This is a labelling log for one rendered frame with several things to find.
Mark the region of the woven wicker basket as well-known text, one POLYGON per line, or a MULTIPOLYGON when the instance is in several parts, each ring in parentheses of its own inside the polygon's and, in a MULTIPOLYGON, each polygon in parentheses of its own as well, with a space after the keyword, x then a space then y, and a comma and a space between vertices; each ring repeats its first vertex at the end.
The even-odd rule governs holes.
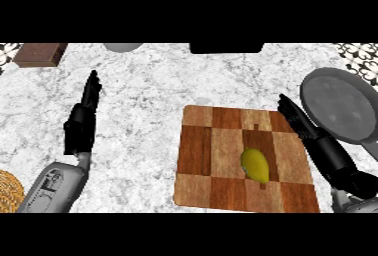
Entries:
POLYGON ((15 213, 24 201, 24 187, 14 176, 0 170, 0 213, 15 213))

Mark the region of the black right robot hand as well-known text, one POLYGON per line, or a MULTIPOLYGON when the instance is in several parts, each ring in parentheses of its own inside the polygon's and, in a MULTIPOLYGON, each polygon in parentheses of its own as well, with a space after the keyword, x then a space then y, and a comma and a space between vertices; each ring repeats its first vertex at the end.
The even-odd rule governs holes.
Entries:
POLYGON ((378 195, 378 177, 358 170, 340 142, 330 132, 312 123, 305 111, 284 94, 280 95, 278 111, 299 135, 312 161, 330 185, 358 198, 374 198, 378 195))

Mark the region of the black appliance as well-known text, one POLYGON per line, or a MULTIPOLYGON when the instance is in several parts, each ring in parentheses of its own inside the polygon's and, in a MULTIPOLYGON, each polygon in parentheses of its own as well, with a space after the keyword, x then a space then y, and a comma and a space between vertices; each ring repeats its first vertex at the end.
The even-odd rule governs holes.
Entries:
POLYGON ((190 49, 193 54, 232 54, 232 53, 259 53, 263 43, 253 44, 216 44, 216 43, 191 43, 190 49))

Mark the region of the grey round bowl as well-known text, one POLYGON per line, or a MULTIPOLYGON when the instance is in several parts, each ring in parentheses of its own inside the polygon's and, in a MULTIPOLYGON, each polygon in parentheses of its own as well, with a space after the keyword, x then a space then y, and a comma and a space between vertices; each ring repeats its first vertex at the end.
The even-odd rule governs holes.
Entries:
POLYGON ((125 53, 136 50, 142 43, 105 43, 105 48, 117 53, 125 53))

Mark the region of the yellow-green lemon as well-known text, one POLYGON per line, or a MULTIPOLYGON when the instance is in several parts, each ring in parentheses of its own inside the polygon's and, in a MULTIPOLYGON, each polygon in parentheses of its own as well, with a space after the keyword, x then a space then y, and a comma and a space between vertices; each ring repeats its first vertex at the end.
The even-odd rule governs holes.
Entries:
POLYGON ((260 183, 269 182, 269 163, 259 149, 246 148, 241 154, 241 167, 250 179, 260 183))

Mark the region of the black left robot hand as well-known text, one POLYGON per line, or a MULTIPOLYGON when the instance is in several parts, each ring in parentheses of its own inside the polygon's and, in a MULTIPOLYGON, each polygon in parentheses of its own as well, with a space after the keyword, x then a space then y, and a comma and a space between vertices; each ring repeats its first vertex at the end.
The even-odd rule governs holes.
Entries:
POLYGON ((69 121, 64 123, 64 154, 77 155, 91 152, 95 144, 97 110, 102 84, 98 72, 92 71, 83 91, 82 102, 73 107, 69 121))

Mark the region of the grey frying pan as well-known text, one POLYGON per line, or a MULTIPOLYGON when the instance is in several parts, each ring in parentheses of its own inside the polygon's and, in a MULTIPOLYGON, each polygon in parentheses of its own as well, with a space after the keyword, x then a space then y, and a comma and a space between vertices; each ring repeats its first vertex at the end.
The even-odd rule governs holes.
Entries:
POLYGON ((378 161, 378 92, 364 79, 339 68, 320 68, 302 82, 300 100, 317 125, 378 161))

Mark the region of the checkered wooden cutting board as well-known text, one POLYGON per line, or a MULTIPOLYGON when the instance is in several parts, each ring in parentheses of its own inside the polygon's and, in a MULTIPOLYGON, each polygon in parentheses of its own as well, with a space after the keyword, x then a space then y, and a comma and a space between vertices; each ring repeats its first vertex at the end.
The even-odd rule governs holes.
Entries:
POLYGON ((305 146, 280 112, 184 108, 175 203, 250 212, 320 211, 305 146))

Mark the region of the brown wooden block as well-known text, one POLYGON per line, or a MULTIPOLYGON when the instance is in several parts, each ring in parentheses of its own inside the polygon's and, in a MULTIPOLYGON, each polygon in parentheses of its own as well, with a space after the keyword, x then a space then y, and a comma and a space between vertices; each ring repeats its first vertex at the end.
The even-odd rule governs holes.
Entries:
POLYGON ((14 62, 21 68, 57 67, 67 46, 67 43, 26 43, 17 53, 14 62))

